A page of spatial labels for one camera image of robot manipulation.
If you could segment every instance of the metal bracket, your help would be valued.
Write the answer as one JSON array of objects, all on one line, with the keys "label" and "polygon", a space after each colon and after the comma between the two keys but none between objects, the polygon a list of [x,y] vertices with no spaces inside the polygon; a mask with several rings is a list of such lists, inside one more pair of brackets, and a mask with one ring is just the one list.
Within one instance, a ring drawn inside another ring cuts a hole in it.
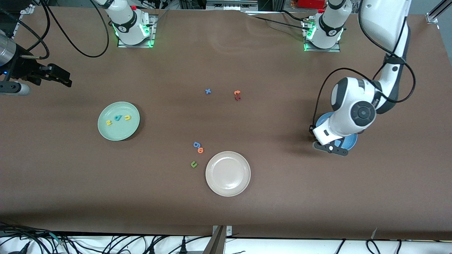
[{"label": "metal bracket", "polygon": [[[217,230],[219,226],[213,226],[213,230],[212,230],[212,234],[215,234],[215,230]],[[231,236],[232,235],[232,225],[227,225],[226,226],[226,236]]]},{"label": "metal bracket", "polygon": [[[33,12],[34,12],[34,5],[29,5],[27,8],[20,11],[19,20],[22,20],[24,15],[32,14]],[[17,30],[19,29],[19,25],[20,25],[19,23],[16,24],[16,27],[14,28],[13,36],[11,37],[11,39],[14,39],[14,36],[16,36]]]},{"label": "metal bracket", "polygon": [[315,52],[340,52],[339,42],[336,42],[333,47],[331,48],[318,48],[312,44],[310,40],[307,39],[308,36],[310,36],[310,33],[313,33],[313,24],[314,20],[304,19],[301,21],[302,27],[307,27],[310,30],[303,30],[303,40],[304,40],[304,51],[315,51]]},{"label": "metal bracket", "polygon": [[433,20],[430,19],[430,15],[429,15],[428,12],[425,14],[425,20],[429,24],[436,24],[436,23],[438,23],[438,19],[433,19]]},{"label": "metal bracket", "polygon": [[154,47],[154,41],[155,41],[155,34],[157,33],[157,21],[159,19],[158,15],[146,15],[147,20],[145,20],[145,23],[150,24],[151,26],[148,27],[149,29],[149,36],[146,37],[142,42],[136,45],[128,45],[123,43],[120,39],[118,39],[118,47],[132,47],[132,48],[150,48]]},{"label": "metal bracket", "polygon": [[207,0],[208,10],[238,10],[241,12],[258,11],[257,0]]},{"label": "metal bracket", "polygon": [[215,232],[202,254],[224,254],[227,227],[226,225],[216,226]]},{"label": "metal bracket", "polygon": [[328,144],[326,144],[324,146],[322,146],[319,142],[314,142],[313,143],[314,149],[317,149],[317,150],[320,150],[320,151],[324,151],[324,152],[327,152],[327,153],[330,153],[330,154],[337,154],[337,155],[340,155],[340,156],[347,156],[348,155],[348,150],[344,149],[344,148],[341,148],[340,147],[341,145],[336,146],[334,144],[334,141],[332,141],[332,142],[330,142],[330,143],[328,143]]},{"label": "metal bracket", "polygon": [[452,5],[452,0],[441,0],[435,8],[425,15],[425,19],[429,24],[438,23],[437,17],[444,13]]},{"label": "metal bracket", "polygon": [[34,5],[29,5],[27,8],[20,11],[20,14],[32,14],[34,12]]}]

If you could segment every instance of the table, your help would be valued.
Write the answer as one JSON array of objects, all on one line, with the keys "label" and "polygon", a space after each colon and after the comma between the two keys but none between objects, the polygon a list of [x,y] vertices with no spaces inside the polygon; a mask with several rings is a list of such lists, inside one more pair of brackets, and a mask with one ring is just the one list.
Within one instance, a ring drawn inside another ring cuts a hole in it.
[{"label": "table", "polygon": [[[102,51],[94,9],[53,9],[80,49]],[[265,17],[295,24],[282,14]],[[24,22],[41,34],[43,11]],[[208,235],[212,225],[229,224],[254,237],[365,239],[378,228],[376,238],[450,239],[452,68],[437,26],[419,15],[408,24],[414,95],[378,115],[339,157],[313,150],[307,130],[328,73],[350,67],[372,75],[383,60],[356,16],[341,53],[321,53],[304,52],[296,28],[238,11],[171,10],[154,48],[116,48],[110,30],[113,43],[95,59],[77,53],[52,23],[51,56],[42,63],[68,70],[73,86],[43,81],[29,96],[1,97],[1,218],[67,231]],[[35,39],[21,28],[16,41],[27,47]],[[331,77],[318,116],[331,111],[331,89],[347,75]],[[401,97],[410,86],[405,70]],[[141,113],[126,141],[97,130],[100,112],[116,101]],[[221,151],[251,166],[248,188],[233,198],[205,180],[205,166]]]}]

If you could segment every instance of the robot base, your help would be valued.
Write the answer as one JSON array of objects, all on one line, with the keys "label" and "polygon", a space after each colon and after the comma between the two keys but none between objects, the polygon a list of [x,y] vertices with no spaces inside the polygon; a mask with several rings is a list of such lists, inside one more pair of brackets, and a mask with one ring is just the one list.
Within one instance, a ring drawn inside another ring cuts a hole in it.
[{"label": "robot base", "polygon": [[149,36],[146,37],[141,43],[135,45],[128,45],[123,43],[120,39],[118,39],[118,47],[132,47],[132,48],[150,48],[154,47],[155,41],[155,33],[157,32],[157,20],[158,15],[149,15],[149,24],[151,24],[149,29]]},{"label": "robot base", "polygon": [[[303,21],[301,21],[301,26],[312,28],[314,20],[311,19],[311,17],[314,17],[314,16],[310,16],[309,19],[304,19]],[[303,30],[303,40],[304,40],[304,50],[305,51],[340,52],[339,42],[336,42],[336,44],[333,47],[327,48],[327,49],[318,48],[318,47],[314,46],[314,44],[312,44],[312,42],[307,39],[309,32],[310,32],[309,30]]]}]

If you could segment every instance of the white floor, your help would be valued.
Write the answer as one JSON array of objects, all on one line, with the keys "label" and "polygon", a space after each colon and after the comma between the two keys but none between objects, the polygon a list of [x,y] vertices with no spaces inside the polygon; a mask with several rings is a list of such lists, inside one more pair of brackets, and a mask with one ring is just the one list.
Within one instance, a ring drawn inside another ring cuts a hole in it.
[{"label": "white floor", "polygon": [[[121,244],[116,246],[110,253],[116,254],[125,244],[136,238],[132,236],[124,240]],[[78,241],[82,245],[102,251],[110,242],[111,236],[92,236],[92,237],[71,237],[71,239]],[[142,254],[149,243],[152,241],[152,236],[145,237],[130,244],[126,249],[131,254]],[[206,247],[210,238],[202,238],[187,244],[188,251],[202,251]],[[169,252],[181,244],[181,236],[168,237],[155,246],[155,254],[169,254]],[[28,240],[12,239],[0,246],[0,253],[9,253],[12,251],[19,251]],[[245,251],[244,254],[334,254],[341,240],[278,240],[278,239],[227,239],[225,254],[236,254]],[[382,254],[395,254],[398,246],[397,241],[375,241]],[[374,253],[377,251],[371,245],[371,250]],[[59,254],[64,254],[66,251],[62,246],[57,248]],[[70,253],[75,254],[76,251],[69,249]],[[95,254],[94,251],[79,248],[81,254]],[[399,254],[450,254],[452,253],[452,243],[438,243],[438,242],[420,242],[420,241],[403,241]],[[31,243],[27,254],[41,254],[36,243]],[[366,248],[366,241],[364,240],[346,240],[340,254],[370,254]]]}]

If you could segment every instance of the black cable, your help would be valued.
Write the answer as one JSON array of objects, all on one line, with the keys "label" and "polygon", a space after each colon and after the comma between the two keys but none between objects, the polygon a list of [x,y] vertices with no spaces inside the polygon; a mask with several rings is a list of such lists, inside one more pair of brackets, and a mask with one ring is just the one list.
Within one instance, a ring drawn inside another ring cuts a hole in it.
[{"label": "black cable", "polygon": [[169,235],[163,235],[163,236],[161,236],[159,239],[155,240],[155,242],[152,242],[152,243],[149,245],[149,247],[147,247],[147,249],[143,252],[143,254],[147,254],[148,252],[151,252],[151,250],[154,248],[154,246],[155,246],[158,242],[162,241],[163,239],[165,239],[165,238],[167,238],[167,237],[169,237]]},{"label": "black cable", "polygon": [[[396,58],[403,59],[403,58],[399,57],[398,55],[394,54],[394,51],[395,51],[395,49],[396,49],[396,47],[397,47],[397,45],[398,45],[398,43],[399,43],[399,41],[400,41],[400,38],[401,38],[401,36],[402,36],[403,28],[405,27],[405,23],[406,23],[406,17],[404,18],[403,25],[402,25],[402,28],[401,28],[401,30],[400,30],[399,38],[398,38],[398,40],[397,40],[397,43],[396,43],[396,45],[395,45],[395,48],[394,48],[394,50],[391,52],[389,49],[383,47],[382,45],[378,44],[374,39],[372,39],[372,38],[369,36],[369,34],[366,32],[366,30],[364,29],[363,24],[362,24],[362,22],[361,22],[361,9],[362,9],[362,6],[363,6],[363,0],[361,0],[361,3],[360,3],[360,5],[359,5],[359,9],[358,9],[358,23],[359,23],[359,27],[360,27],[361,31],[363,32],[363,34],[364,34],[364,35],[367,37],[367,39],[369,39],[369,41],[371,41],[375,46],[377,46],[377,47],[379,47],[380,49],[384,50],[384,51],[385,51],[386,53],[388,53],[390,56],[393,56],[393,57],[396,57]],[[391,102],[391,103],[401,103],[401,102],[404,102],[404,101],[408,100],[408,98],[411,97],[411,95],[413,94],[414,89],[415,89],[415,87],[416,87],[416,75],[414,74],[414,71],[413,71],[413,69],[411,68],[411,66],[406,62],[406,59],[403,59],[403,61],[404,61],[403,65],[405,65],[406,68],[408,68],[408,70],[409,70],[410,73],[411,73],[411,76],[413,77],[413,85],[412,85],[412,87],[411,87],[411,91],[410,91],[410,92],[408,93],[408,95],[407,95],[404,99],[402,99],[402,100],[393,100],[393,99],[390,99],[390,98],[386,97],[386,95],[384,95],[384,94],[382,93],[382,96],[383,96],[387,101],[389,101],[389,102]]]},{"label": "black cable", "polygon": [[[189,243],[189,242],[193,242],[193,241],[198,240],[198,239],[201,239],[201,238],[206,238],[206,237],[212,237],[212,236],[211,236],[211,235],[206,235],[206,236],[200,236],[200,237],[197,237],[197,238],[193,238],[193,239],[188,240],[187,242],[185,242],[185,244],[187,244],[187,243]],[[170,251],[168,254],[171,254],[171,253],[173,253],[174,251],[177,251],[177,249],[179,249],[180,247],[182,247],[182,245],[177,246],[174,250]]]},{"label": "black cable", "polygon": [[52,239],[44,238],[44,239],[47,240],[47,242],[50,243],[50,246],[52,247],[52,254],[54,254],[55,250],[57,250],[57,246],[55,245],[55,242],[53,241],[55,239],[53,239],[53,238]]},{"label": "black cable", "polygon": [[79,242],[77,242],[77,241],[73,241],[74,243],[76,243],[76,244],[78,244],[81,248],[83,248],[83,249],[87,249],[87,250],[90,250],[90,251],[94,251],[94,252],[97,252],[97,253],[102,253],[102,251],[101,250],[96,250],[96,249],[92,249],[92,248],[89,248],[89,247],[86,247],[86,246],[83,246],[82,244],[80,244]]},{"label": "black cable", "polygon": [[[395,252],[395,254],[399,254],[400,248],[402,247],[402,240],[397,240],[397,241],[399,242],[399,245],[397,246],[397,251]],[[369,243],[373,243],[373,246],[375,246],[375,249],[377,250],[377,253],[381,254],[380,250],[377,247],[377,244],[372,239],[369,239],[369,240],[366,241],[366,247],[367,247],[367,250],[370,253],[375,254],[373,251],[370,250]]]},{"label": "black cable", "polygon": [[108,248],[108,245],[107,245],[107,246],[105,247],[105,249],[102,251],[102,253],[108,253],[108,254],[110,254],[110,251],[111,251],[116,245],[118,245],[120,242],[124,241],[125,239],[131,237],[131,235],[128,235],[128,236],[122,238],[121,240],[119,240],[119,241],[118,241],[117,243],[115,243],[114,245],[111,245],[111,244],[113,244],[114,241],[116,241],[116,240],[119,239],[120,237],[121,237],[121,236],[118,236],[115,240],[112,240],[112,242],[109,244],[110,247],[109,247],[108,252],[105,252],[105,250]]},{"label": "black cable", "polygon": [[75,252],[77,254],[81,254],[81,252],[79,251],[79,249],[77,248],[77,246],[74,244],[73,241],[69,241],[69,245],[75,250]]},{"label": "black cable", "polygon": [[67,248],[66,242],[63,245],[64,250],[66,251],[67,254],[69,254],[69,249]]},{"label": "black cable", "polygon": [[262,20],[273,22],[273,23],[278,23],[278,24],[281,24],[281,25],[289,26],[289,27],[295,27],[295,28],[299,28],[299,29],[303,29],[303,30],[309,30],[309,28],[307,28],[307,27],[300,27],[300,26],[291,25],[291,24],[279,22],[279,21],[276,21],[276,20],[271,20],[271,19],[266,19],[266,18],[261,18],[261,17],[256,17],[256,16],[253,16],[253,17],[255,17],[257,19],[262,19]]},{"label": "black cable", "polygon": [[262,11],[269,2],[270,2],[270,0],[267,0],[267,2],[265,2],[265,4],[262,6],[262,8],[260,8],[258,11]]},{"label": "black cable", "polygon": [[369,41],[371,41],[375,46],[379,47],[380,49],[386,51],[386,53],[388,53],[390,56],[395,56],[398,57],[396,54],[394,54],[393,52],[391,52],[389,49],[383,47],[382,45],[378,44],[374,39],[372,39],[369,34],[366,32],[366,30],[363,27],[363,24],[361,22],[361,9],[363,7],[363,1],[361,0],[360,4],[359,4],[359,8],[358,8],[358,24],[359,24],[359,28],[361,29],[361,31],[363,32],[363,34],[367,37],[367,39],[369,39]]},{"label": "black cable", "polygon": [[369,251],[370,253],[375,254],[373,251],[370,250],[369,243],[373,243],[373,246],[375,246],[375,248],[377,249],[377,253],[378,253],[378,254],[381,254],[381,253],[380,253],[380,250],[378,249],[378,247],[377,247],[377,245],[376,245],[376,243],[375,243],[372,239],[369,239],[369,240],[366,241],[366,247],[367,247],[367,249],[368,249],[368,251]]},{"label": "black cable", "polygon": [[57,18],[56,18],[55,15],[53,14],[53,12],[52,12],[52,10],[50,9],[50,7],[49,7],[48,5],[46,5],[46,7],[47,7],[47,9],[49,10],[50,15],[52,15],[52,18],[53,18],[53,20],[55,21],[56,25],[60,28],[61,32],[62,32],[62,33],[64,34],[64,36],[66,37],[67,41],[69,41],[69,43],[74,47],[74,49],[76,49],[80,54],[82,54],[82,55],[84,55],[84,56],[86,56],[86,57],[96,58],[96,57],[102,56],[102,55],[107,51],[108,46],[109,46],[109,44],[110,44],[110,36],[109,36],[109,34],[108,34],[107,24],[105,23],[105,20],[104,20],[104,18],[102,17],[102,14],[100,13],[100,11],[99,11],[99,9],[97,8],[96,4],[95,4],[92,0],[89,0],[89,1],[93,4],[94,8],[96,8],[96,11],[97,11],[97,13],[98,13],[99,16],[100,16],[100,19],[102,20],[102,23],[104,24],[105,33],[107,34],[107,44],[105,45],[104,50],[103,50],[100,54],[95,55],[95,56],[88,55],[88,54],[84,53],[83,51],[81,51],[79,48],[77,48],[77,46],[72,42],[72,40],[71,40],[71,39],[69,38],[69,36],[66,34],[66,32],[65,32],[64,29],[63,29],[63,27],[61,27],[60,23],[58,22]]},{"label": "black cable", "polygon": [[345,238],[342,239],[342,242],[339,244],[339,248],[338,248],[338,250],[336,251],[336,254],[339,254],[339,251],[340,251],[340,249],[342,248],[342,246],[344,245],[345,240],[346,240]]},{"label": "black cable", "polygon": [[128,244],[124,245],[124,246],[118,251],[117,254],[120,254],[120,253],[122,252],[122,250],[124,250],[127,246],[129,246],[129,244],[131,244],[131,243],[133,243],[134,241],[136,241],[136,240],[138,240],[138,239],[141,239],[141,238],[144,238],[144,235],[141,235],[141,236],[139,236],[139,237],[133,239],[132,241],[130,241]]},{"label": "black cable", "polygon": [[[405,27],[406,24],[406,17],[403,19],[403,24],[402,24],[402,30],[399,33],[399,38],[397,39],[397,42],[395,43],[394,49],[392,50],[392,52],[394,53],[396,51],[397,46],[399,45],[400,42],[400,38],[402,38],[402,32],[403,32],[403,27]],[[378,69],[378,71],[375,73],[375,75],[372,77],[372,80],[374,80],[376,78],[376,76],[378,75],[378,73],[380,73],[380,71],[386,66],[386,63],[383,63],[382,66]]]},{"label": "black cable", "polygon": [[309,16],[307,16],[307,17],[305,17],[305,18],[297,18],[297,17],[295,17],[294,15],[292,15],[292,13],[290,13],[290,12],[284,10],[284,9],[279,10],[278,12],[284,12],[285,14],[289,15],[292,19],[298,20],[298,21],[303,21],[303,19],[307,19],[307,18],[309,17]]},{"label": "black cable", "polygon": [[39,248],[40,248],[40,250],[41,250],[41,254],[44,254],[43,249],[44,249],[48,254],[51,254],[51,252],[50,252],[49,249],[45,246],[45,244],[44,244],[42,241],[40,241],[36,236],[32,235],[32,234],[29,233],[29,232],[25,232],[25,231],[21,230],[20,228],[14,226],[14,225],[9,225],[9,224],[4,223],[4,222],[2,222],[2,224],[5,224],[6,227],[0,227],[0,230],[5,230],[5,229],[7,229],[7,230],[10,230],[10,231],[18,232],[18,233],[20,233],[20,234],[22,234],[22,235],[24,235],[24,236],[27,236],[28,238],[33,239],[33,240],[39,245]]},{"label": "black cable", "polygon": [[11,240],[11,239],[14,239],[14,238],[16,238],[16,236],[12,236],[12,237],[10,237],[9,239],[7,239],[6,241],[4,241],[3,243],[1,243],[0,244],[0,246],[2,246],[4,243],[6,243],[7,241],[9,241],[9,240]]},{"label": "black cable", "polygon": [[22,22],[22,20],[14,17],[11,13],[7,12],[6,10],[4,10],[1,7],[0,7],[0,11],[3,12],[4,14],[6,14],[10,19],[12,19],[12,20],[18,22],[19,24],[21,24],[23,27],[25,27],[25,29],[27,29],[30,33],[32,33],[36,37],[36,39],[38,39],[38,41],[42,44],[42,46],[46,50],[46,55],[45,56],[40,56],[39,57],[40,60],[47,59],[50,56],[50,51],[49,51],[49,48],[47,47],[46,43],[42,40],[42,38],[35,31],[33,31],[33,29],[31,29],[24,22]]},{"label": "black cable", "polygon": [[348,70],[348,71],[357,72],[357,71],[355,71],[355,70],[353,70],[353,69],[344,67],[344,68],[336,69],[336,70],[330,72],[330,74],[328,74],[328,76],[326,77],[326,79],[323,81],[323,84],[322,84],[322,86],[320,87],[319,95],[317,96],[317,101],[316,101],[316,103],[315,103],[315,108],[314,108],[314,115],[312,116],[312,125],[313,125],[313,126],[315,126],[315,115],[317,114],[317,108],[318,108],[318,106],[319,106],[320,95],[322,94],[323,87],[325,86],[327,80],[331,77],[331,75],[333,75],[335,72],[341,71],[341,70]]},{"label": "black cable", "polygon": [[[44,33],[41,36],[41,39],[44,39],[47,36],[47,33],[49,32],[49,29],[50,29],[50,16],[49,16],[49,12],[47,11],[47,8],[46,8],[45,1],[39,0],[39,2],[41,3],[42,7],[44,8],[44,12],[46,13],[46,20],[47,20],[46,30],[44,31]],[[39,44],[39,40],[37,42],[35,42],[32,46],[30,46],[27,49],[27,51],[34,49],[38,44]]]},{"label": "black cable", "polygon": [[187,254],[187,247],[185,246],[186,242],[185,242],[185,236],[182,238],[182,244],[180,246],[180,251],[179,254]]},{"label": "black cable", "polygon": [[395,254],[399,254],[400,248],[402,247],[402,240],[397,240],[399,242],[399,246],[397,247],[397,251]]},{"label": "black cable", "polygon": [[146,241],[146,237],[143,237],[143,241],[144,241],[144,250],[147,249],[147,241]]}]

